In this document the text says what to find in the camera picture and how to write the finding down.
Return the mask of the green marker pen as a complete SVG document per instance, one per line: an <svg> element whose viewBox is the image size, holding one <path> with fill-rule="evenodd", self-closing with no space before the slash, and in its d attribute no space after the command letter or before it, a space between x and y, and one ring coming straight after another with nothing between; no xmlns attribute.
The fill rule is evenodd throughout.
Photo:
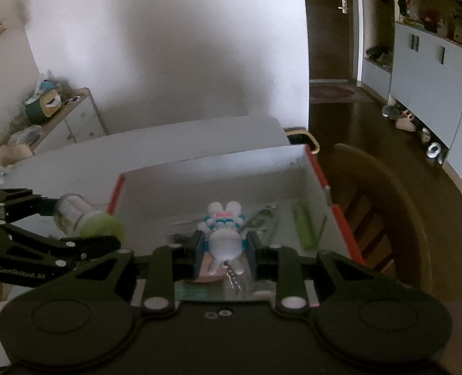
<svg viewBox="0 0 462 375"><path fill-rule="evenodd" d="M313 249L315 247L315 232L308 207L303 202L294 202L292 214L300 245L306 250Z"/></svg>

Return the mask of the white rabbit toy figure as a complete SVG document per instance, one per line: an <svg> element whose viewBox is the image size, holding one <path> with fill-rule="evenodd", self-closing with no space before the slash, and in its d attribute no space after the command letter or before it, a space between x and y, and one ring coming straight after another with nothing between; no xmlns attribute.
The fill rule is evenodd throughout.
<svg viewBox="0 0 462 375"><path fill-rule="evenodd" d="M210 276L216 276L227 267L236 275L244 273L240 260L244 251L240 233L244 220L239 202L230 201L225 207L220 202L209 204L199 227L206 227L206 251L211 256L207 272Z"/></svg>

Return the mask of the red cardboard storage box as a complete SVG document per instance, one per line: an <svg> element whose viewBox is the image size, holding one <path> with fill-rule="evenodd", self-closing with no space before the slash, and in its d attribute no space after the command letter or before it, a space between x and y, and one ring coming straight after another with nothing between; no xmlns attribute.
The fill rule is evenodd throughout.
<svg viewBox="0 0 462 375"><path fill-rule="evenodd" d="M330 250L352 258L349 236L326 197L314 160L303 146L200 157L122 173L110 209L126 229L124 247L137 257L190 236L212 202L239 202L244 223L264 206L276 205L279 221L270 246L288 246L302 257ZM300 245L292 204L309 209L315 247Z"/></svg>

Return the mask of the green lidded snack canister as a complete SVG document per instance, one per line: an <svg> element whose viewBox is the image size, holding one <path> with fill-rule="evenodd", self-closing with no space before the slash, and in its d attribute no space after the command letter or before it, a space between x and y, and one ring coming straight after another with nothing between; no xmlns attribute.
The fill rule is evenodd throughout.
<svg viewBox="0 0 462 375"><path fill-rule="evenodd" d="M66 194L55 205L56 226L68 237L110 235L122 241L125 228L112 215L90 205L77 194Z"/></svg>

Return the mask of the wooden chair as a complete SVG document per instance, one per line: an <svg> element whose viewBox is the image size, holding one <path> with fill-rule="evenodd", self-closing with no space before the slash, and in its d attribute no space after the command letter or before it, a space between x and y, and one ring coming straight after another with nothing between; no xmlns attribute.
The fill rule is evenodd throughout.
<svg viewBox="0 0 462 375"><path fill-rule="evenodd" d="M305 144L333 212L349 235L353 259L376 273L430 293L432 258L420 215L405 187L374 156L348 144L332 148L326 179L320 144L303 129L285 130L292 144Z"/></svg>

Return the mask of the white side drawer cabinet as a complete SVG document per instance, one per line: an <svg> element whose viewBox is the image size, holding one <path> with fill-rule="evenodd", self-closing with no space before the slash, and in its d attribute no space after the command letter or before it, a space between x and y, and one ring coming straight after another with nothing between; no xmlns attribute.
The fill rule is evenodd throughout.
<svg viewBox="0 0 462 375"><path fill-rule="evenodd" d="M1 146L0 166L6 167L34 155L108 136L109 131L90 89L78 89L72 97L76 95L82 95L82 100L64 106L48 123L43 124L41 133L34 143Z"/></svg>

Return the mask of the teal yellow tissue box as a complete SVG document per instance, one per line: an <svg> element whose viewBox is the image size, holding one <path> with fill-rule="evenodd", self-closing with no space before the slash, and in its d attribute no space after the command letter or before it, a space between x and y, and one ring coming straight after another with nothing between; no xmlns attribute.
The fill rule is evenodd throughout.
<svg viewBox="0 0 462 375"><path fill-rule="evenodd" d="M31 124L42 125L49 122L62 108L62 97L57 85L50 80L42 80L32 96L25 99L24 108Z"/></svg>

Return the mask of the white sunglasses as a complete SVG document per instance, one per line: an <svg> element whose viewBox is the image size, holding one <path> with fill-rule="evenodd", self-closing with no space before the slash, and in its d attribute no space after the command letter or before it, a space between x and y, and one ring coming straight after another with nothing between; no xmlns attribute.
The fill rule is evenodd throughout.
<svg viewBox="0 0 462 375"><path fill-rule="evenodd" d="M82 100L82 95L76 95L74 97L71 97L69 98L68 100L66 100L63 105L64 106L67 106L67 105L70 105L72 103L77 103L77 102L80 102Z"/></svg>

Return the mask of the dark entrance door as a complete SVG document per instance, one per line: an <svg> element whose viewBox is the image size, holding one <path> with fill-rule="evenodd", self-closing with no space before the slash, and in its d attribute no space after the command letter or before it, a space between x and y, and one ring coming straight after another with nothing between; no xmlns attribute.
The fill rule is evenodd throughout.
<svg viewBox="0 0 462 375"><path fill-rule="evenodd" d="M352 0L305 0L311 80L349 80Z"/></svg>

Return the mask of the white wall cabinet unit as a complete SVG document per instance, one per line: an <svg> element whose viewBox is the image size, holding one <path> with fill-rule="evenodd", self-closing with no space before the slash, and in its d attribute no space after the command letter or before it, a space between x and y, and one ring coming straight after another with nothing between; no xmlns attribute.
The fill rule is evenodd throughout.
<svg viewBox="0 0 462 375"><path fill-rule="evenodd" d="M416 123L462 187L462 0L360 0L362 82Z"/></svg>

